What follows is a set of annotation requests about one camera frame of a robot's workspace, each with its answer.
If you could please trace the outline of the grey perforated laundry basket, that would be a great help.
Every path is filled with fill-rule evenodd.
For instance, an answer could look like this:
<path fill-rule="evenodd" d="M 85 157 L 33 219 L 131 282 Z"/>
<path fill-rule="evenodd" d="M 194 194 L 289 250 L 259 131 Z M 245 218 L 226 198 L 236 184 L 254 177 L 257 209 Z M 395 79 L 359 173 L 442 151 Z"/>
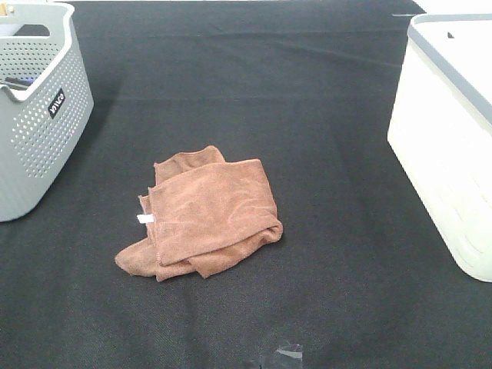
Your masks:
<path fill-rule="evenodd" d="M 40 25 L 47 35 L 1 37 L 1 220 L 29 213 L 58 177 L 94 100 L 73 5 L 1 3 L 2 25 Z"/>

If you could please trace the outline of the black table cloth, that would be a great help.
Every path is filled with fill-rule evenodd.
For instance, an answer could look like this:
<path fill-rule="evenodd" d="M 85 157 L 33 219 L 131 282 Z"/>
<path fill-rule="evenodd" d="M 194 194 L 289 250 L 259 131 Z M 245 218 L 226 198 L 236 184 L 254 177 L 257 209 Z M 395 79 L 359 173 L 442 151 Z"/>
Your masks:
<path fill-rule="evenodd" d="M 387 143 L 411 1 L 76 2 L 95 106 L 36 209 L 1 226 L 3 368 L 489 368 L 491 286 L 454 262 Z M 282 239 L 158 283 L 153 164 L 261 159 Z"/>

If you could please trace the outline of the white basket with grey rim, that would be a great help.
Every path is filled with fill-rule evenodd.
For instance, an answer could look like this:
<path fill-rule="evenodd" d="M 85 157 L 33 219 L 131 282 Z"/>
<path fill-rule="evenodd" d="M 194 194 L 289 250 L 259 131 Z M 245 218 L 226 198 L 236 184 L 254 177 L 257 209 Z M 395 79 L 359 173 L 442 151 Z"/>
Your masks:
<path fill-rule="evenodd" d="M 457 265 L 490 281 L 490 14 L 411 19 L 387 140 Z"/>

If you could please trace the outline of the brown microfiber towel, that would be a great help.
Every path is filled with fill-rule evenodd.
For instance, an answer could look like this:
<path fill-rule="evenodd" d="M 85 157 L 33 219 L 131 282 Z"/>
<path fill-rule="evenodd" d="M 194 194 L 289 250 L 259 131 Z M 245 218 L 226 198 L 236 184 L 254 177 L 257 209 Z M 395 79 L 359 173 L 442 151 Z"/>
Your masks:
<path fill-rule="evenodd" d="M 257 158 L 228 162 L 213 145 L 156 163 L 139 198 L 147 236 L 119 251 L 130 275 L 162 282 L 234 267 L 283 234 L 268 177 Z"/>

